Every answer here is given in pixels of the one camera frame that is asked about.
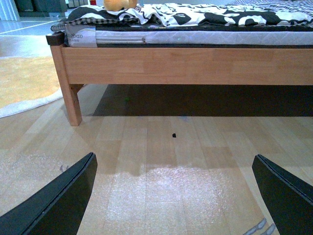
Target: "white rug border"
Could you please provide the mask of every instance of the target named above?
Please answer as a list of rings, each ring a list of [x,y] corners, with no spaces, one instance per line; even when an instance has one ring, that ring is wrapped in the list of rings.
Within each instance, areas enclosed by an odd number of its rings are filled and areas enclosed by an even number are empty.
[[[47,97],[38,98],[34,100],[24,100],[17,103],[9,104],[0,109],[0,118],[12,116],[14,114],[19,114],[31,109],[38,108],[40,106],[51,103],[55,100],[61,99],[63,97],[61,88],[59,88],[55,93]]]

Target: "blanket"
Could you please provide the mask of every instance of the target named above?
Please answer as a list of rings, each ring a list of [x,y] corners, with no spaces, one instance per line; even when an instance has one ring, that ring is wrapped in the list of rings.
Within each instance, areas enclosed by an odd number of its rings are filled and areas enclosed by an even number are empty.
[[[306,25],[313,19],[302,12],[269,11],[248,5],[213,4],[145,4],[136,9],[117,12],[101,6],[86,5],[73,10],[68,18],[51,27],[54,32],[64,30],[66,24],[146,24],[164,27],[198,26],[202,24],[254,26],[254,25]]]

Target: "bed leg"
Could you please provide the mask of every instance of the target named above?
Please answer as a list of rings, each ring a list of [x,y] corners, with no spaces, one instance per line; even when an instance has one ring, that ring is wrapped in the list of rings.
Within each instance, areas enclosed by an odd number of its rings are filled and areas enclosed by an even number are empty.
[[[64,103],[67,109],[68,119],[71,126],[79,126],[82,121],[77,93],[82,87],[78,84],[70,84],[67,77],[67,71],[63,60],[62,48],[65,45],[50,46],[55,69],[58,74]]]

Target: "mattress label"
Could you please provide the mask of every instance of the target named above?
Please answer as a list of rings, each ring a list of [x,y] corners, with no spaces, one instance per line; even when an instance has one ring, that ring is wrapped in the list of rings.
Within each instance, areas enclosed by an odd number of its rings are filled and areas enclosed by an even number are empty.
[[[95,27],[71,27],[66,32],[70,47],[97,47]]]

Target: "wooden bed frame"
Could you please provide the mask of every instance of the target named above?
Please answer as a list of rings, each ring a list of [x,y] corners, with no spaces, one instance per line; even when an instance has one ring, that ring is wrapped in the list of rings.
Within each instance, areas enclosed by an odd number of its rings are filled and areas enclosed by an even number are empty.
[[[69,122],[84,84],[313,85],[313,48],[67,47],[47,35]]]

